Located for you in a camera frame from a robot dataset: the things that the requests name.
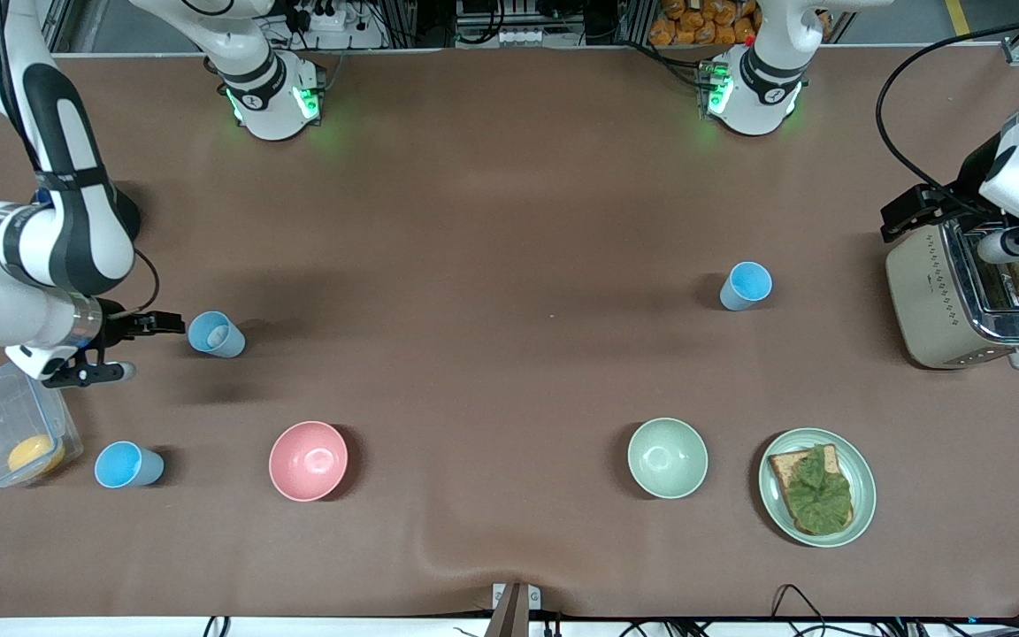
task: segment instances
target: plate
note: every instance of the plate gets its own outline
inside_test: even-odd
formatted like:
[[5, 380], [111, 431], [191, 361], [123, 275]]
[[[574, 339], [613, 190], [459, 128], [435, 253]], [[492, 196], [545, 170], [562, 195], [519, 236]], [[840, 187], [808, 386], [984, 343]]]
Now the plate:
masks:
[[[781, 496], [781, 483], [776, 480], [773, 468], [768, 464], [769, 456], [800, 452], [803, 448], [812, 448], [816, 444], [836, 445], [836, 455], [841, 461], [841, 472], [849, 483], [852, 483], [852, 508], [855, 511], [852, 524], [849, 524], [844, 531], [829, 535], [809, 535], [796, 528], [793, 516], [790, 515], [785, 499]], [[765, 505], [768, 517], [773, 518], [776, 526], [788, 533], [789, 537], [809, 546], [821, 548], [844, 546], [867, 531], [870, 520], [875, 516], [875, 479], [870, 474], [867, 461], [848, 440], [834, 432], [818, 430], [815, 427], [803, 427], [776, 436], [761, 456], [761, 467], [757, 471], [757, 486], [761, 489], [761, 502]]]

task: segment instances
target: lettuce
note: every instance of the lettuce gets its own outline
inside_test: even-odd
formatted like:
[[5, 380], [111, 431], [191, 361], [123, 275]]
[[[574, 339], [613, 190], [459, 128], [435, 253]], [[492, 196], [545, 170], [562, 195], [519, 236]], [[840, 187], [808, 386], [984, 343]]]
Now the lettuce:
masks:
[[824, 447], [817, 444], [797, 465], [789, 483], [789, 513], [813, 535], [844, 531], [852, 511], [852, 485], [842, 474], [824, 471]]

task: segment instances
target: silver toaster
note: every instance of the silver toaster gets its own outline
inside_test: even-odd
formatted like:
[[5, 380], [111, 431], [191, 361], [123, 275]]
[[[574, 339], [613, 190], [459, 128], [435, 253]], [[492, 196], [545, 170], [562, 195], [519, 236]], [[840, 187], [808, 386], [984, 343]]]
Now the silver toaster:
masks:
[[891, 301], [921, 366], [960, 370], [1009, 358], [1019, 370], [1019, 296], [1008, 266], [982, 262], [975, 249], [991, 230], [927, 225], [889, 254]]

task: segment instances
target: light green plate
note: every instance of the light green plate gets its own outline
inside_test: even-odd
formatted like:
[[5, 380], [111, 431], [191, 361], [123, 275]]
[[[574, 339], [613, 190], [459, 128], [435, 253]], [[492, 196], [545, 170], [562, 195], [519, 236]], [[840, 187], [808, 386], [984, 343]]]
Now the light green plate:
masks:
[[707, 477], [707, 443], [683, 420], [654, 419], [627, 443], [627, 468], [655, 497], [687, 497]]
[[[855, 517], [852, 524], [844, 531], [832, 535], [809, 535], [798, 531], [793, 524], [793, 516], [789, 515], [785, 499], [781, 496], [781, 483], [777, 483], [773, 468], [768, 464], [768, 457], [777, 453], [800, 452], [816, 444], [835, 444], [836, 455], [841, 461], [841, 472], [852, 483], [852, 508]], [[870, 467], [861, 453], [852, 443], [836, 435], [834, 432], [804, 427], [800, 430], [783, 432], [776, 436], [772, 444], [765, 448], [761, 456], [761, 468], [757, 472], [757, 485], [761, 489], [761, 502], [765, 505], [768, 516], [773, 518], [776, 526], [789, 533], [794, 540], [803, 541], [809, 546], [834, 548], [844, 546], [860, 537], [867, 531], [870, 520], [875, 516], [875, 479], [870, 475]]]

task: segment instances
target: clear plastic container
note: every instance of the clear plastic container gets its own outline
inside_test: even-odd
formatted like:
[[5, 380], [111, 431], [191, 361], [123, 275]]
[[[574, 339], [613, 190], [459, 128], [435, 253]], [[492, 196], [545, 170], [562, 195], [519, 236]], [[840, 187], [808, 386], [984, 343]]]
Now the clear plastic container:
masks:
[[81, 453], [81, 436], [61, 392], [12, 363], [1, 366], [0, 487], [29, 483]]

